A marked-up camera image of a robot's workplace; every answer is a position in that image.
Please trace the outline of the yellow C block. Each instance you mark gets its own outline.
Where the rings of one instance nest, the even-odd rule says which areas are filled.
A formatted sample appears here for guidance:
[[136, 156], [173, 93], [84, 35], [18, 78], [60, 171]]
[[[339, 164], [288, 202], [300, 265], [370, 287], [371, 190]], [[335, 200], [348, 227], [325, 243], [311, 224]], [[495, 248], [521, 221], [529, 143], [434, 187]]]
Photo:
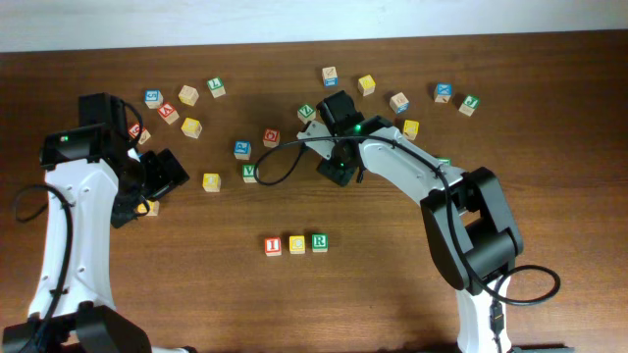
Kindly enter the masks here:
[[304, 235], [291, 235], [288, 238], [288, 251], [291, 255], [304, 254], [306, 243]]

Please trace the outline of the red letter I block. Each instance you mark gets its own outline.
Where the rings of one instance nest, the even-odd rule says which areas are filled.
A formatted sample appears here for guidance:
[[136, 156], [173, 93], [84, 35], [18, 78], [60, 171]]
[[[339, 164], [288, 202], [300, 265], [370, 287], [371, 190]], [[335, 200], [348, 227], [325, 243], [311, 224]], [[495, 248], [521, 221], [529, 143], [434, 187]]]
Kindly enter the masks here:
[[264, 252], [267, 256], [281, 256], [283, 253], [282, 240], [279, 237], [264, 239]]

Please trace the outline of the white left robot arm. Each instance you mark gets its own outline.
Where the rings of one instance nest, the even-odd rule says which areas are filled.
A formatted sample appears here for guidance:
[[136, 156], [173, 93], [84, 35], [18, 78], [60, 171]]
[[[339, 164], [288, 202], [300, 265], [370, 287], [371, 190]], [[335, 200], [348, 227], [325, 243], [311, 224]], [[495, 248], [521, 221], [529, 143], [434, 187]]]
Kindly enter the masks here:
[[173, 153], [139, 154], [128, 131], [130, 103], [109, 93], [83, 95], [78, 127], [46, 136], [39, 162], [47, 230], [40, 280], [26, 322], [6, 327], [6, 352], [157, 353], [147, 333], [116, 310], [110, 232], [140, 218], [189, 179]]

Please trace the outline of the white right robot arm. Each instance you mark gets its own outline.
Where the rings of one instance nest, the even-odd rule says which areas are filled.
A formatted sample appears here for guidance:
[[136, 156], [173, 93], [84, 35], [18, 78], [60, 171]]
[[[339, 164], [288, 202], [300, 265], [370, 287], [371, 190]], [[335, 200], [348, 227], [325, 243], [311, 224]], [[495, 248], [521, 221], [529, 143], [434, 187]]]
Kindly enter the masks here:
[[493, 172], [466, 172], [429, 155], [388, 120], [365, 119], [339, 91], [316, 107], [323, 127], [308, 126], [321, 175], [339, 186], [365, 172], [383, 177], [420, 207], [432, 260], [454, 289], [461, 352], [508, 352], [506, 290], [523, 240]]

